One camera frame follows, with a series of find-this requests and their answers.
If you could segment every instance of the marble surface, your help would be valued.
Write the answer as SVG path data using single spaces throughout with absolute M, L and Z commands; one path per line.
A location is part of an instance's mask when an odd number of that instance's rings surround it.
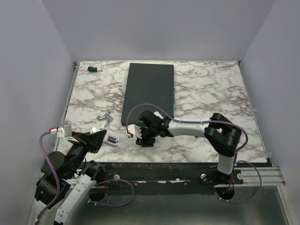
M 169 62 L 134 61 L 174 65 L 175 116 L 183 119 L 210 117 L 222 113 L 242 126 L 249 143 L 238 153 L 238 159 L 266 162 L 255 119 L 237 62 Z M 134 138 L 127 138 L 121 125 L 121 113 L 130 61 L 81 62 L 66 115 L 66 123 L 75 131 L 89 132 L 101 128 L 106 121 L 98 115 L 111 110 L 114 120 L 107 128 L 120 137 L 117 148 L 103 145 L 97 154 L 88 153 L 87 160 L 100 162 L 217 162 L 218 154 L 204 138 L 177 136 L 157 137 L 152 148 L 142 148 Z M 93 66 L 102 72 L 90 73 Z M 61 140 L 58 150 L 67 153 L 71 144 Z

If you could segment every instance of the wall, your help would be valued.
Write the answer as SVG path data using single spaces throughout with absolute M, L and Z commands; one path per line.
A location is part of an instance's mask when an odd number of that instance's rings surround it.
M 75 60 L 241 60 L 275 0 L 43 0 Z
M 300 1 L 277 0 L 241 69 L 271 160 L 300 221 Z
M 0 224 L 24 225 L 74 64 L 40 0 L 1 1 L 0 36 Z

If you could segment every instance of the green screwdriver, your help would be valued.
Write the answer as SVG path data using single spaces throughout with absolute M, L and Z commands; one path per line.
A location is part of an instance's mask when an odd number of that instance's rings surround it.
M 98 70 L 96 67 L 88 67 L 88 71 L 94 73 L 94 72 L 101 72 L 102 70 Z

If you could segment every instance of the white marble tabletop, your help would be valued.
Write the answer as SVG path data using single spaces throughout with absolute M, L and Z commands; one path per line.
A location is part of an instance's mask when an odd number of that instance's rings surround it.
M 238 160 L 266 162 L 255 119 L 237 62 L 132 61 L 174 65 L 175 112 L 182 119 L 199 119 L 221 113 L 242 126 L 249 143 L 238 153 Z M 121 113 L 130 61 L 81 62 L 66 115 L 74 131 L 89 132 L 106 123 L 97 116 L 111 111 L 113 122 L 107 128 L 120 137 L 117 148 L 103 145 L 87 160 L 99 162 L 217 162 L 218 154 L 204 138 L 157 137 L 154 147 L 142 148 L 134 138 L 127 138 L 121 125 Z M 90 73 L 89 66 L 102 72 Z M 71 143 L 61 140 L 58 150 L 67 153 Z

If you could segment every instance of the screwdriver handle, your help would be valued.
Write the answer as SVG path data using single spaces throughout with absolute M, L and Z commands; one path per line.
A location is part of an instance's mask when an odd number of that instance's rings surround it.
M 96 67 L 88 67 L 88 71 L 94 73 L 94 72 L 98 72 L 98 69 Z

